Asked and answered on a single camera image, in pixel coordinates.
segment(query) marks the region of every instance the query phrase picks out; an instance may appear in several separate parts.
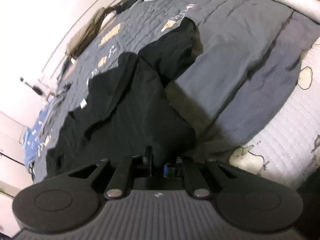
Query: bed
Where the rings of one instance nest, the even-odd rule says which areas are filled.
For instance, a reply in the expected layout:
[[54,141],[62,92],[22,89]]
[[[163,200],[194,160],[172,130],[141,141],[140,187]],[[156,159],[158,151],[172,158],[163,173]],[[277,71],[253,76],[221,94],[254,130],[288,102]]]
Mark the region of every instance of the bed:
[[[259,10],[253,12],[255,6],[259,6]],[[60,81],[57,91],[63,92],[58,93],[59,100],[51,111],[41,137],[42,141],[46,141],[49,136],[50,141],[36,156],[33,166],[34,183],[42,181],[47,175],[47,150],[56,145],[68,111],[78,107],[88,95],[88,80],[114,68],[122,52],[138,53],[141,48],[178,26],[184,17],[192,19],[197,26],[194,53],[198,57],[185,73],[167,86],[166,93],[172,106],[197,134],[196,148],[185,154],[199,162],[205,158],[228,162],[231,156],[236,159],[240,157],[237,166],[246,170],[247,157],[253,156],[258,158],[257,161],[249,160],[249,166],[256,168],[254,173],[291,188],[298,188],[320,166],[320,101],[317,96],[320,89],[320,39],[317,40],[320,36],[319,25],[286,5],[271,0],[138,0],[130,9],[116,15],[109,22]],[[289,22],[293,29],[287,30],[288,33],[299,29],[302,37],[297,35],[290,38],[285,35]],[[234,26],[237,24],[243,29],[236,29]],[[241,36],[244,30],[248,34]],[[280,40],[280,33],[287,37],[285,42]],[[234,37],[234,40],[229,41],[234,47],[226,46],[222,50],[219,38],[225,41],[224,38],[229,37]],[[304,39],[303,45],[300,44],[301,38]],[[270,113],[260,113],[263,122],[250,132],[246,130],[246,137],[240,136],[227,141],[221,134],[241,134],[241,128],[245,129],[245,125],[239,123],[237,130],[226,128],[217,132],[218,125],[215,124],[219,123],[219,118],[224,120],[221,112],[226,111],[230,102],[237,100],[236,91],[243,89],[244,82],[252,80],[250,75],[253,77],[255,66],[260,62],[267,62],[273,53],[278,60],[274,65],[281,63],[279,58],[286,55],[281,54],[286,51],[284,45],[295,51],[295,54],[292,54],[290,62],[284,64],[286,68],[283,71],[289,80],[299,76],[298,82],[280,81],[275,84],[274,88],[281,92],[276,95],[277,100]],[[238,55],[238,51],[233,49],[240,46],[244,46],[244,50]],[[231,92],[224,96],[219,96],[221,93],[216,95],[218,92],[210,85],[197,86],[201,83],[199,80],[204,78],[199,75],[200,72],[205,76],[220,78],[208,67],[209,62],[214,62],[213,52],[220,56],[225,53],[224,58],[230,56],[228,60],[233,62],[244,58],[244,54],[248,55],[243,62],[237,62],[239,66],[246,67],[242,75],[233,81],[229,88]],[[211,94],[217,100],[208,103],[207,99]],[[244,109],[250,109],[250,104],[253,104],[252,101],[240,102],[239,108]]]

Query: white tag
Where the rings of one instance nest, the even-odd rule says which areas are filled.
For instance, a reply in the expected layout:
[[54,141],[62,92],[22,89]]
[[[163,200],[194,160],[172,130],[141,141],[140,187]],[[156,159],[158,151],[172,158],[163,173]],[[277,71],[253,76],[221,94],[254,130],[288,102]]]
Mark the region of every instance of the white tag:
[[84,109],[87,106],[87,101],[85,101],[85,99],[83,99],[80,103],[80,107],[81,109]]

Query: metal bolt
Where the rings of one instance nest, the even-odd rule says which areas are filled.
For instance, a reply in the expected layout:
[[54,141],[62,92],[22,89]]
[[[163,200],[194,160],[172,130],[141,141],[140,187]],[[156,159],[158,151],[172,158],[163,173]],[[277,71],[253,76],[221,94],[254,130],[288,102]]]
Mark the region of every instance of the metal bolt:
[[196,189],[195,192],[194,192],[194,195],[196,197],[207,197],[210,195],[210,192],[209,190],[205,189],[205,188],[199,188],[199,189]]
[[108,197],[120,197],[122,195],[122,190],[118,188],[109,189],[107,191]]
[[162,197],[163,196],[163,193],[161,193],[161,192],[156,192],[155,193],[155,197]]

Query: quilted white mattress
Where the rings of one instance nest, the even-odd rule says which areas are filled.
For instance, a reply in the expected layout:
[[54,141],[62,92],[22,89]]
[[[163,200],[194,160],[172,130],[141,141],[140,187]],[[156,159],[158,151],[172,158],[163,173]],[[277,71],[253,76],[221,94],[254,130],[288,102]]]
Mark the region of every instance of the quilted white mattress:
[[287,102],[246,148],[264,158],[261,176],[291,188],[320,166],[320,38],[303,58]]

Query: ribbed black surface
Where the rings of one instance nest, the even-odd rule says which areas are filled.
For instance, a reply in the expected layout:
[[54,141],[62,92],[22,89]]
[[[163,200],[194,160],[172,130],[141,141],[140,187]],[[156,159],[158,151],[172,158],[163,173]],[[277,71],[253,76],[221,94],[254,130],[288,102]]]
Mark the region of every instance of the ribbed black surface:
[[15,239],[303,239],[293,229],[274,235],[247,233],[226,223],[208,201],[192,199],[184,190],[161,191],[161,197],[156,192],[133,190],[125,199],[108,201],[94,220],[75,231],[46,236],[23,230]]

